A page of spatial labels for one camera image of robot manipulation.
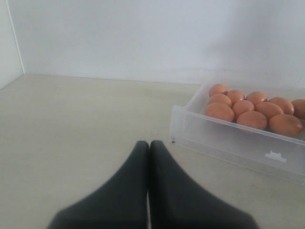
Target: plastic container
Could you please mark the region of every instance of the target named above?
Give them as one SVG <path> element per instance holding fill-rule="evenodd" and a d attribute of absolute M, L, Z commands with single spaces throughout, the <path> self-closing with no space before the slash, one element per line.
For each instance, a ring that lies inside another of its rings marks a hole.
<path fill-rule="evenodd" d="M 174 106 L 170 141 L 305 186 L 305 131 L 297 138 L 290 138 L 200 113 L 209 101 L 208 90 L 216 83 L 225 83 L 229 90 L 240 89 L 245 95 L 253 91 L 262 91 L 267 93 L 269 98 L 305 98 L 304 88 L 289 89 L 276 86 L 274 83 L 240 79 L 234 78 L 233 75 L 213 75 L 206 79 L 186 106 Z"/>

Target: clear plastic tray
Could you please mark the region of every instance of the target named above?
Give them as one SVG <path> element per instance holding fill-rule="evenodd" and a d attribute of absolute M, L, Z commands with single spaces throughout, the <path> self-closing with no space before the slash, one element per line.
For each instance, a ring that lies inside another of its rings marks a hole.
<path fill-rule="evenodd" d="M 305 186 L 305 131 L 297 138 L 290 138 L 201 114 L 201 109 L 209 100 L 208 90 L 216 83 L 225 83 L 230 90 L 240 89 L 245 95 L 262 91 L 269 98 L 280 96 L 294 100 L 305 97 L 305 89 L 289 89 L 276 87 L 273 82 L 249 82 L 232 76 L 214 75 L 206 79 L 186 106 L 173 107 L 170 141 Z"/>

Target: white wall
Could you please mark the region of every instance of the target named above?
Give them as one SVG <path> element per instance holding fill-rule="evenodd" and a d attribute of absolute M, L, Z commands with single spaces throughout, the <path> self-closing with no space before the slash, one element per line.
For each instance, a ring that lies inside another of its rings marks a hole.
<path fill-rule="evenodd" d="M 0 89 L 22 75 L 6 1 L 0 0 Z"/>
<path fill-rule="evenodd" d="M 26 73 L 198 83 L 148 70 L 273 74 L 305 87 L 302 0 L 10 0 Z"/>

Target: beige table surface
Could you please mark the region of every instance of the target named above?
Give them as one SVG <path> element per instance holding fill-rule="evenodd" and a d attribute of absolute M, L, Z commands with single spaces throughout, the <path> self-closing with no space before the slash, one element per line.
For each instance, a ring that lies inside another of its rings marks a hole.
<path fill-rule="evenodd" d="M 207 190 L 264 229 L 305 228 L 305 188 L 168 143 L 197 85 L 25 75 L 0 91 L 0 229 L 42 229 L 105 182 L 139 139 L 163 140 Z"/>

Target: brown egg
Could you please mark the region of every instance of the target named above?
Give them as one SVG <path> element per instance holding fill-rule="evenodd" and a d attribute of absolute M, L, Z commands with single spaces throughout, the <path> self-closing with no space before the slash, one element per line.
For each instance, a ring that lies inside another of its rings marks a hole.
<path fill-rule="evenodd" d="M 264 130 L 267 126 L 267 118 L 257 111 L 247 111 L 238 117 L 236 123 Z"/>
<path fill-rule="evenodd" d="M 228 87 L 223 83 L 213 85 L 209 90 L 209 96 L 211 97 L 213 94 L 227 94 Z"/>
<path fill-rule="evenodd" d="M 235 114 L 235 119 L 238 118 L 242 113 L 247 112 L 247 111 L 254 111 L 254 105 L 248 100 L 241 100 L 235 103 L 232 107 L 234 114 Z"/>
<path fill-rule="evenodd" d="M 296 99 L 291 102 L 295 108 L 294 116 L 305 119 L 305 99 Z"/>
<path fill-rule="evenodd" d="M 284 114 L 281 107 L 270 102 L 263 102 L 257 104 L 255 106 L 255 110 L 258 111 L 259 113 L 262 113 L 267 118 L 268 121 L 273 116 Z"/>
<path fill-rule="evenodd" d="M 227 96 L 231 99 L 233 104 L 244 100 L 244 93 L 240 90 L 231 90 L 227 93 Z"/>
<path fill-rule="evenodd" d="M 288 137 L 297 136 L 303 129 L 302 123 L 293 115 L 279 114 L 269 121 L 272 132 Z"/>
<path fill-rule="evenodd" d="M 210 98 L 209 104 L 213 103 L 221 103 L 221 104 L 226 104 L 228 107 L 232 107 L 232 101 L 231 99 L 224 95 L 224 94 L 213 94 Z"/>
<path fill-rule="evenodd" d="M 222 119 L 228 122 L 231 122 L 234 119 L 233 110 L 227 105 L 221 103 L 213 103 L 207 105 L 205 108 L 205 115 Z"/>
<path fill-rule="evenodd" d="M 274 98 L 270 99 L 269 102 L 281 107 L 284 114 L 293 115 L 295 112 L 295 108 L 294 108 L 293 104 L 287 99 L 284 99 L 281 97 L 274 97 Z"/>
<path fill-rule="evenodd" d="M 267 102 L 268 96 L 263 92 L 252 92 L 248 94 L 246 100 L 250 101 L 255 106 L 258 103 Z"/>

